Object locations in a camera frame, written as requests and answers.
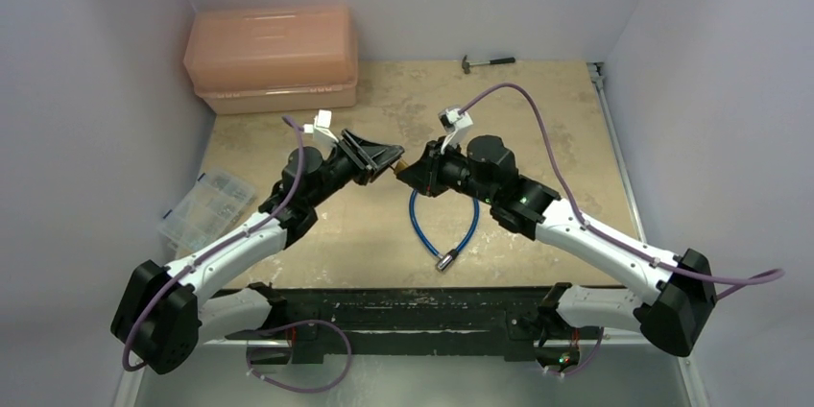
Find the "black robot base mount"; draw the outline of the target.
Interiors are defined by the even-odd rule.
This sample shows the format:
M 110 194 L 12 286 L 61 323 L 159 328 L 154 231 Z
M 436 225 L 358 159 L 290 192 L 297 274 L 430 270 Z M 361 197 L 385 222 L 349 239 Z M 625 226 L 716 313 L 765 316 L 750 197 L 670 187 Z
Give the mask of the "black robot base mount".
M 230 340 L 293 346 L 295 364 L 319 364 L 328 354 L 495 356 L 506 362 L 557 365 L 562 353 L 584 349 L 596 326 L 572 327 L 553 304 L 564 287 L 442 287 L 379 289 L 256 289 L 270 298 L 270 316 Z

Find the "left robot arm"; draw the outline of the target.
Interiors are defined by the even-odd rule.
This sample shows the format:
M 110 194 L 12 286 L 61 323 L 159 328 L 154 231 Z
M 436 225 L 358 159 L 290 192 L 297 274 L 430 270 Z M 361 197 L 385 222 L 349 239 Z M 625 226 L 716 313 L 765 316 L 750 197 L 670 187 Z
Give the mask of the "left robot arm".
M 350 130 L 341 132 L 328 155 L 299 143 L 271 195 L 244 224 L 181 260 L 138 265 L 110 326 L 124 345 L 124 370 L 176 369 L 199 342 L 199 313 L 207 301 L 249 267 L 297 243 L 317 223 L 320 204 L 351 182 L 374 182 L 403 153 L 400 145 Z

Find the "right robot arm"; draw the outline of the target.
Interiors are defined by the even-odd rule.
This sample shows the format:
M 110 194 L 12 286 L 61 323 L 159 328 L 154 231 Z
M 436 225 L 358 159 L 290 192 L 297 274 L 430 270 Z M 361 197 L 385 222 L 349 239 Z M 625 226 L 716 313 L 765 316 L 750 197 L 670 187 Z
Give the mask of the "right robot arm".
M 561 337 L 584 326 L 615 328 L 636 331 L 674 356 L 692 352 L 718 301 L 713 285 L 700 279 L 711 272 L 705 255 L 646 247 L 577 215 L 569 199 L 521 175 L 514 153 L 497 136 L 478 136 L 465 149 L 442 144 L 432 140 L 417 161 L 398 163 L 397 179 L 422 196 L 453 190 L 487 204 L 507 231 L 566 251 L 622 284 L 620 290 L 564 285 L 550 294 L 539 310 L 546 334 Z

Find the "brass padlock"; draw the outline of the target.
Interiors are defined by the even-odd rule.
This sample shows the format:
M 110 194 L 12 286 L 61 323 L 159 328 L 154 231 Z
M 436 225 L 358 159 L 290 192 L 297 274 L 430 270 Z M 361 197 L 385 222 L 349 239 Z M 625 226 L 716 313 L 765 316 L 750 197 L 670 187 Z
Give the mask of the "brass padlock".
M 405 160 L 403 160 L 403 159 L 400 159 L 400 160 L 399 160 L 399 161 L 398 161 L 398 162 L 395 164 L 395 167 L 394 167 L 394 173 L 395 173 L 396 175 L 398 175 L 398 174 L 400 174 L 401 172 L 403 172 L 403 171 L 405 171 L 406 169 L 408 169 L 409 167 L 410 167 L 410 164 L 409 164 L 409 163 L 407 163 L 407 162 L 406 162 Z

